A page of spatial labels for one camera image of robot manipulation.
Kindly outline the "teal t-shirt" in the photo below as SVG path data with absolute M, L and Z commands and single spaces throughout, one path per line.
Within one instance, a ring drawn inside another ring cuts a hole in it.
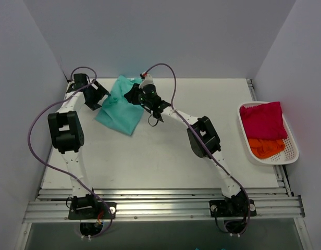
M 119 76 L 110 91 L 110 96 L 103 101 L 95 120 L 112 130 L 131 136 L 144 113 L 141 106 L 130 104 L 124 98 L 135 83 L 141 84 L 142 79 Z

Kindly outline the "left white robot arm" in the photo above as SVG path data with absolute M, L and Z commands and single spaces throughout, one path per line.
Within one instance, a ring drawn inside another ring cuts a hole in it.
M 59 109 L 47 116 L 52 145 L 61 154 L 72 184 L 70 209 L 80 211 L 86 218 L 94 218 L 99 211 L 97 198 L 87 177 L 82 157 L 85 142 L 78 116 L 83 106 L 92 111 L 100 108 L 99 101 L 109 92 L 85 73 L 73 75 L 65 99 Z

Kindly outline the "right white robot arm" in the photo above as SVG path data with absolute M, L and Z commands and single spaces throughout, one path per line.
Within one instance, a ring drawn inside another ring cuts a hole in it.
M 237 215 L 244 209 L 244 203 L 250 204 L 246 190 L 231 174 L 221 151 L 220 138 L 207 116 L 198 118 L 175 109 L 173 103 L 158 95 L 153 84 L 143 87 L 134 84 L 124 97 L 129 103 L 144 108 L 158 121 L 163 122 L 163 116 L 167 116 L 187 126 L 192 151 L 197 157 L 206 158 L 215 166 L 222 194 L 227 199 L 225 208 L 228 213 Z

